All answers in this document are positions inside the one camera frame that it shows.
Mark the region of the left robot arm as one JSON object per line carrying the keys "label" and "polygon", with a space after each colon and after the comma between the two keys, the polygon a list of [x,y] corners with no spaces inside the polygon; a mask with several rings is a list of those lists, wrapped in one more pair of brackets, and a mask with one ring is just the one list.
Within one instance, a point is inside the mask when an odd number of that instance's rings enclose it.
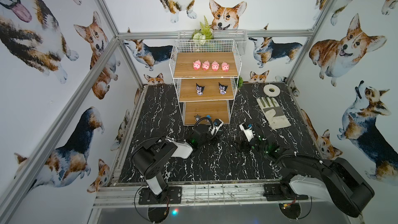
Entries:
{"label": "left robot arm", "polygon": [[188,159],[194,151],[214,141],[222,126],[221,119],[203,117],[194,124],[192,136],[187,140],[176,141],[162,136],[140,143],[132,151],[131,161],[146,181],[150,195],[157,200],[167,197],[168,185],[162,170],[168,161],[171,158]]}

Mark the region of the pink pig toy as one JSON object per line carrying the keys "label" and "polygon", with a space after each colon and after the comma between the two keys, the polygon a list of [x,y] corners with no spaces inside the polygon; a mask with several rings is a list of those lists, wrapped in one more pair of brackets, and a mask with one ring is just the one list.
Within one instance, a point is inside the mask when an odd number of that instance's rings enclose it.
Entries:
{"label": "pink pig toy", "polygon": [[202,63],[202,69],[203,70],[207,71],[209,69],[209,67],[210,67],[209,61],[205,61],[205,62]]}
{"label": "pink pig toy", "polygon": [[200,68],[201,68],[201,61],[200,61],[200,60],[194,61],[194,62],[193,62],[193,68],[194,68],[195,70],[200,69]]}
{"label": "pink pig toy", "polygon": [[212,69],[213,71],[217,71],[217,70],[219,69],[219,63],[216,62],[216,61],[214,61],[214,62],[211,64],[211,69]]}
{"label": "pink pig toy", "polygon": [[222,68],[222,70],[223,70],[224,72],[228,72],[229,69],[230,69],[230,65],[229,65],[227,62],[223,62],[223,63],[221,64],[221,68]]}

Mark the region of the black purple kuromi figure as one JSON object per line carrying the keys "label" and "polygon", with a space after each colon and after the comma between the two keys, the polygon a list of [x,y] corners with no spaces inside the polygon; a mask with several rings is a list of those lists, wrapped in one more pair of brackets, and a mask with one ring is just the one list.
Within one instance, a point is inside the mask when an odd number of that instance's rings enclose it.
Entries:
{"label": "black purple kuromi figure", "polygon": [[200,85],[196,84],[196,90],[197,90],[197,95],[198,96],[202,96],[203,95],[204,88],[205,88],[204,86],[200,86]]}
{"label": "black purple kuromi figure", "polygon": [[223,84],[219,83],[220,94],[222,94],[222,95],[227,94],[227,89],[228,89],[227,85],[223,85]]}

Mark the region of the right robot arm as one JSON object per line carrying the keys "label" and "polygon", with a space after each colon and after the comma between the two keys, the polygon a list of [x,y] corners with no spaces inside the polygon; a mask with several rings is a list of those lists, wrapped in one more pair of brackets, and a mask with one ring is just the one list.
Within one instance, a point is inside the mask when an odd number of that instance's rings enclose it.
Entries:
{"label": "right robot arm", "polygon": [[297,201],[316,198],[333,203],[344,214],[356,218],[375,196],[373,188],[343,158],[334,160],[299,153],[272,142],[258,123],[239,125],[251,149],[272,167],[287,172],[274,186],[266,186],[265,197]]}

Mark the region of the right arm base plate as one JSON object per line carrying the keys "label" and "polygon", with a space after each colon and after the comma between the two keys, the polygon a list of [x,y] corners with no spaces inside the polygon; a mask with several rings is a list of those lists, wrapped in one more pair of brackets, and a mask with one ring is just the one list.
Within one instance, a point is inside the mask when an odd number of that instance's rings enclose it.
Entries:
{"label": "right arm base plate", "polygon": [[267,201],[294,201],[294,200],[308,200],[309,197],[305,195],[297,195],[289,185],[281,183],[264,184],[264,194]]}

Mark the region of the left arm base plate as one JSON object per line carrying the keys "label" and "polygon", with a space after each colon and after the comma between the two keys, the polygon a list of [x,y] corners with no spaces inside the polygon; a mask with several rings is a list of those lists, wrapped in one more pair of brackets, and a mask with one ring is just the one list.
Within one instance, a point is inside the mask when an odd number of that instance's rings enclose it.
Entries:
{"label": "left arm base plate", "polygon": [[139,193],[139,205],[156,205],[156,204],[180,204],[182,197],[182,187],[167,187],[159,195],[155,195],[151,189],[144,188]]}

